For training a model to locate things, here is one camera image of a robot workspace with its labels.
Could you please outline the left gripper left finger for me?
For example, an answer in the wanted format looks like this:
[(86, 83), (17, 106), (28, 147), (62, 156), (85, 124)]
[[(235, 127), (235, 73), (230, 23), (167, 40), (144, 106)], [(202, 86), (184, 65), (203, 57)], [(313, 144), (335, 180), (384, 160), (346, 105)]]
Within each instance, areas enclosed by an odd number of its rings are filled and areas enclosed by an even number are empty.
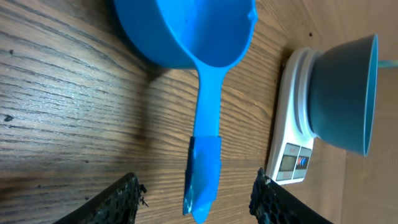
[(145, 185), (127, 173), (84, 205), (54, 224), (134, 224), (140, 205), (145, 205)]

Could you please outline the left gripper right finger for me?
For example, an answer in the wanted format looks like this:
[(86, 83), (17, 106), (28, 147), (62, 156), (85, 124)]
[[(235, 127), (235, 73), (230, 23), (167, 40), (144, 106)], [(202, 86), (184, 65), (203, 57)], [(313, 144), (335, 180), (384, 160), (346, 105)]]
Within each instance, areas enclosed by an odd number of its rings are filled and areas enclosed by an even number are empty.
[(254, 181), (249, 213), (258, 224), (331, 224), (266, 176), (263, 168), (258, 170)]

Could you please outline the blue plastic measuring scoop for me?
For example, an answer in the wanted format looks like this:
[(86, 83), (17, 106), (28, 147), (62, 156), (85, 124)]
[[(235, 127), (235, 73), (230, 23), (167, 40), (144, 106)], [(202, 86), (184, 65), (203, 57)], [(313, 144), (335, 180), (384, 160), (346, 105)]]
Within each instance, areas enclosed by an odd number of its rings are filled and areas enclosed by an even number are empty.
[(206, 221), (221, 171), (220, 103), (227, 72), (244, 57), (257, 22), (254, 0), (114, 0), (137, 50), (165, 68), (196, 70), (198, 96), (183, 214)]

